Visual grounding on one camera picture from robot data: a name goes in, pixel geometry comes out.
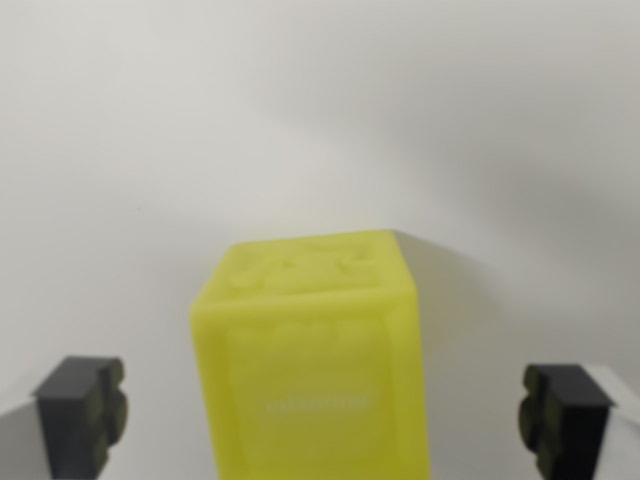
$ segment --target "black plastic piece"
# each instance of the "black plastic piece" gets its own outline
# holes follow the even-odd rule
[[[580,365],[530,365],[520,434],[545,480],[592,480],[614,403]]]
[[[117,358],[67,357],[35,391],[54,479],[98,478],[127,421],[123,378]]]

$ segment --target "yellow plastic object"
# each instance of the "yellow plastic object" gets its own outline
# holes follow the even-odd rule
[[[221,480],[429,478],[416,288],[393,233],[236,245],[191,326]]]

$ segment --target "white wall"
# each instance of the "white wall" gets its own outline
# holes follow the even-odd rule
[[[434,478],[538,478],[527,362],[640,387],[639,61],[635,0],[1,0],[0,381],[122,355],[103,478],[215,478],[186,312],[223,251],[395,228]]]

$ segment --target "yellow cube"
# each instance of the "yellow cube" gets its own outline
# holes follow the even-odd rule
[[[416,288],[392,232],[236,245],[191,327],[221,480],[429,478]]]

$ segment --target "white surface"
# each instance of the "white surface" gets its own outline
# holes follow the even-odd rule
[[[3,0],[0,381],[121,355],[104,480],[215,478],[187,309],[223,251],[396,228],[434,480],[538,478],[526,363],[640,385],[639,54],[635,0]]]
[[[640,410],[640,399],[622,381],[622,379],[608,367],[603,365],[583,365],[587,374],[604,390],[609,400],[616,408],[622,410]]]
[[[638,478],[640,409],[612,408],[607,419],[594,480]]]
[[[38,405],[29,397],[12,407],[3,400],[0,396],[0,478],[50,480]]]

